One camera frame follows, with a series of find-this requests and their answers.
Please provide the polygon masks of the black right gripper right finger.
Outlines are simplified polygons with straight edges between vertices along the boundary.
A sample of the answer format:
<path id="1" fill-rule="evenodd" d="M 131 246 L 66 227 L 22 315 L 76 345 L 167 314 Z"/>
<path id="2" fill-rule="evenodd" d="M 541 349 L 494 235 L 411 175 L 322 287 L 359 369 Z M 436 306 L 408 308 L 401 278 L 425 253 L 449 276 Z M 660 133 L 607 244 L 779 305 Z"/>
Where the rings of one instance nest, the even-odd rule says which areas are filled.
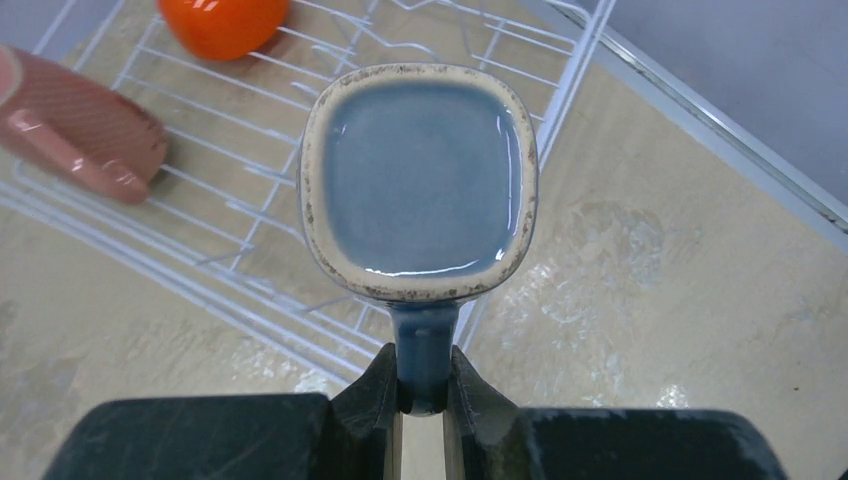
<path id="1" fill-rule="evenodd" d="M 520 407 L 452 352 L 450 479 L 782 479 L 771 445 L 723 410 Z"/>

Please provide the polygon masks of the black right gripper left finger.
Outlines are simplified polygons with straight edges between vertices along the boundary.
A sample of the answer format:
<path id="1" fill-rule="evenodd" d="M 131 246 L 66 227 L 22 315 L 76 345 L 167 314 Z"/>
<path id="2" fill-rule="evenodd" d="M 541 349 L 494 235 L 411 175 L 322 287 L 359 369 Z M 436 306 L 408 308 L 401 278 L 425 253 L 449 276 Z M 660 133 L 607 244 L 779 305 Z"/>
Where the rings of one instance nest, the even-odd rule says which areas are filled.
<path id="1" fill-rule="evenodd" d="M 388 343 L 322 393 L 123 399 L 71 430 L 47 479 L 397 479 L 402 421 Z"/>

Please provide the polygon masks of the grey coffee mug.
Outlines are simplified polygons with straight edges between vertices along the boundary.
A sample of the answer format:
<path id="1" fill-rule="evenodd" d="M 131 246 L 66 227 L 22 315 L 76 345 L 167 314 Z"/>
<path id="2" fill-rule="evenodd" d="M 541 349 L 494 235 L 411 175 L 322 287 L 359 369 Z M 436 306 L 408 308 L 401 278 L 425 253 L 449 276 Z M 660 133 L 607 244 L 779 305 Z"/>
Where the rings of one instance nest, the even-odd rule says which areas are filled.
<path id="1" fill-rule="evenodd" d="M 319 94 L 298 152 L 312 257 L 388 309 L 401 410 L 441 412 L 462 306 L 509 279 L 532 242 L 539 165 L 527 108 L 474 68 L 373 65 Z"/>

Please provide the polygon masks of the orange cup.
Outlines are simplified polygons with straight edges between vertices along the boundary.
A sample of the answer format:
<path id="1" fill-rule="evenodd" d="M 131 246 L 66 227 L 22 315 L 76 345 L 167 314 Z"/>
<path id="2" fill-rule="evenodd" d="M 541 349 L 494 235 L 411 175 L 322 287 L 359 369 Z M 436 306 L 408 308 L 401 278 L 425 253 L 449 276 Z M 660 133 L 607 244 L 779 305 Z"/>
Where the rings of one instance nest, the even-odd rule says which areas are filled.
<path id="1" fill-rule="evenodd" d="M 243 57 L 285 22 L 289 0 L 158 0 L 165 24 L 190 54 L 211 61 Z"/>

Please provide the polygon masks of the pink floral mug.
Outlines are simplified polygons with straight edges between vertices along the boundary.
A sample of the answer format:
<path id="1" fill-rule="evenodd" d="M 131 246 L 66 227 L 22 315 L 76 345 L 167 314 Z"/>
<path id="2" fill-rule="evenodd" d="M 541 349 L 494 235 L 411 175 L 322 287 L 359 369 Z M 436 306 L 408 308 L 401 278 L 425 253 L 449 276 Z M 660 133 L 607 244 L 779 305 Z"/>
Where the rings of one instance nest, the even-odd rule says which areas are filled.
<path id="1" fill-rule="evenodd" d="M 164 124 L 63 65 L 1 47 L 1 147 L 55 177 L 128 205 L 164 164 Z"/>

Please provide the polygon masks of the aluminium frame rail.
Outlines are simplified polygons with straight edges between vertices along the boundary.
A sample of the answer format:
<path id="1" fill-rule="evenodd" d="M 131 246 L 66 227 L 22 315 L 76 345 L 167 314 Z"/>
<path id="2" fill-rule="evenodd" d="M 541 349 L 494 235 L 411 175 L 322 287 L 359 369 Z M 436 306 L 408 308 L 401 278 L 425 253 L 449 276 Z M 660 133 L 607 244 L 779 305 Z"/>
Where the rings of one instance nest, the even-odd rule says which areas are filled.
<path id="1" fill-rule="evenodd" d="M 842 252 L 847 207 L 683 80 L 604 25 L 589 58 L 610 70 L 675 124 Z"/>

